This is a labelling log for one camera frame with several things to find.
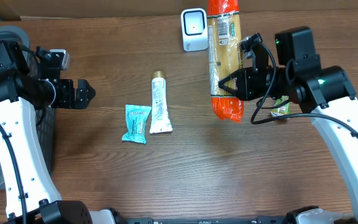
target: red package end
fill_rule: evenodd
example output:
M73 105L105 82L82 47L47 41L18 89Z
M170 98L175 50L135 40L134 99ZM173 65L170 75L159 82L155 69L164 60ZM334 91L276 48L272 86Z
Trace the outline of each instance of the red package end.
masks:
M219 119L230 119L241 123L244 102L236 97L212 97L212 110Z
M238 0L208 0L208 15L217 16L220 14L238 12Z

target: wooden table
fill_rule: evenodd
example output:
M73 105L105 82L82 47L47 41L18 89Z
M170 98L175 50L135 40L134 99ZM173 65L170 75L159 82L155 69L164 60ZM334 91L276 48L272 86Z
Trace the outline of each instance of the wooden table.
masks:
M342 66L358 93L358 9L247 13L241 24L243 37L260 32L274 54L274 33L310 26L323 67ZM96 89L87 110L58 111L52 179L64 199L90 210L114 207L125 217L244 218L306 205L351 212L338 169L308 119L253 126L255 102L245 103L242 124L217 119L208 51L184 53L180 16L1 25L23 28L32 48L67 49L72 61L63 78L85 78ZM146 145L122 142L125 104L151 105L156 70L167 75L174 131L147 134ZM0 223L5 206L0 191Z

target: white tube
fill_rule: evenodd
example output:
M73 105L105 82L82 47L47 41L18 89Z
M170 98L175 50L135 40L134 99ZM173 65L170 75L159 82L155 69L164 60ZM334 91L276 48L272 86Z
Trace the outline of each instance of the white tube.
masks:
M167 106L167 82L161 71L152 75L152 126L150 134L172 131Z

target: brown wall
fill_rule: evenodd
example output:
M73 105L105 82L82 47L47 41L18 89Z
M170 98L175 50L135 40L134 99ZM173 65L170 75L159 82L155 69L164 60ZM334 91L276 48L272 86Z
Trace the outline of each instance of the brown wall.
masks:
M112 17L180 14L191 7L206 8L207 0L0 0L5 20L27 17ZM358 8L358 0L239 0L240 10L292 11Z

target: orange snack package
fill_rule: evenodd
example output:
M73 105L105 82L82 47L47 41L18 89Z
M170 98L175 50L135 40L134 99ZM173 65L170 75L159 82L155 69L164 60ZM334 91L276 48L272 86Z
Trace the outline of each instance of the orange snack package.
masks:
M212 110L220 119L241 122L244 102L220 89L218 82L242 68L238 0L208 0L209 81ZM236 89L236 81L225 85Z

